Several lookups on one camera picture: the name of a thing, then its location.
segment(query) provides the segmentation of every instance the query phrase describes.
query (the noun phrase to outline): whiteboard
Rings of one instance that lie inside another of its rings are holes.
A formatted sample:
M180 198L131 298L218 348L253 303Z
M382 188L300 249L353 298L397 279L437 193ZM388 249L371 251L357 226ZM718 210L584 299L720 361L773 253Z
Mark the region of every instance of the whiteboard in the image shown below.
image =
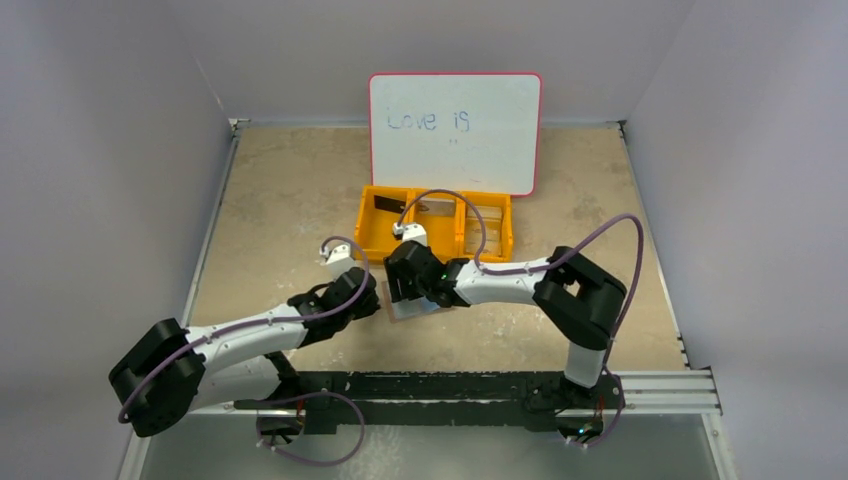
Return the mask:
M371 183L529 195L535 73L378 73L369 81Z

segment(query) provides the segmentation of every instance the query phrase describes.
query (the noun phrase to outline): plastic organizer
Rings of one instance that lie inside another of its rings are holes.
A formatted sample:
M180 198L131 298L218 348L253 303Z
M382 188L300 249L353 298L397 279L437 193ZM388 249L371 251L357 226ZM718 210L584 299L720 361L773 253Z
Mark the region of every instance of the plastic organizer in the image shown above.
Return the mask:
M382 265L400 244L392 235L402 209L426 191L419 188L377 187L362 191L353 238L365 250L368 260ZM512 202L509 194L459 192L468 198L484 217L486 250L483 262L508 262L512 258ZM416 222L427 231L427 243L441 261L472 258L482 240L479 222L465 202L448 194L426 196L407 213L404 223Z

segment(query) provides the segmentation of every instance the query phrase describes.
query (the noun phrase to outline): wooden table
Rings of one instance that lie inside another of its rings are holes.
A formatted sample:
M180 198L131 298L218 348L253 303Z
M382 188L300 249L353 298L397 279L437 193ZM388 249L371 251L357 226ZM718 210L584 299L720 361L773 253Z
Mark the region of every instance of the wooden table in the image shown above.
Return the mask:
M538 169L536 191L514 201L513 261L575 245L618 213L644 219L617 129L543 130ZM353 236L362 187L369 182L365 128L248 128L191 324L253 315L325 282L318 247L332 234ZM628 285L636 253L633 225L613 227L584 253ZM382 268L373 273L385 279ZM381 310L330 341L289 353L296 368L310 370L558 370L567 348L538 308L487 304L398 323ZM650 238L610 368L683 369Z

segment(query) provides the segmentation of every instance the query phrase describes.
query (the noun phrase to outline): gray wall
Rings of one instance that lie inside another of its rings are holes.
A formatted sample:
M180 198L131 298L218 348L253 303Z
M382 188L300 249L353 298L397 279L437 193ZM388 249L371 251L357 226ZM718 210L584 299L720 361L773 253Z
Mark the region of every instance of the gray wall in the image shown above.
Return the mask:
M169 0L230 117L364 121L368 77L535 70L548 120L621 120L694 0Z
M699 0L630 118L684 340L745 480L848 468L848 3Z
M0 477L115 478L107 374L182 312L228 124L164 0L2 0L0 61Z

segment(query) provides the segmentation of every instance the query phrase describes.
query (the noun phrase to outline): yellow tray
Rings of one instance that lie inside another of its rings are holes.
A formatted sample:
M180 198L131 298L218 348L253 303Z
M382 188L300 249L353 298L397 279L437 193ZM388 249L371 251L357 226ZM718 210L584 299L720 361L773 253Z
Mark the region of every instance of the yellow tray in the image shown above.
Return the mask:
M400 213L377 209L374 205L374 197L387 197L403 201L404 205L408 205L424 191L425 189L418 188L376 187L373 185L367 185L363 189L353 238L365 250L368 260L382 265L383 258L391 254L400 244L400 241L395 240L392 235L392 224L397 222ZM497 232L500 240L500 252L499 254L484 253L480 256L480 259L484 262L508 262L512 258L513 247L512 202L509 194L468 191L459 193L478 207L499 207L501 209L502 218ZM477 221L473 220L473 223L470 223L470 219L466 220L468 210L465 203L443 193L428 195L426 198L455 200L454 214L452 216L423 214L420 211L419 204L407 213L404 223L417 222L424 227L427 231L427 243L439 260L444 262L457 257L472 258L477 250L477 245L474 245L474 248L470 251L466 251L468 249L465 245L465 237L467 229L473 231Z

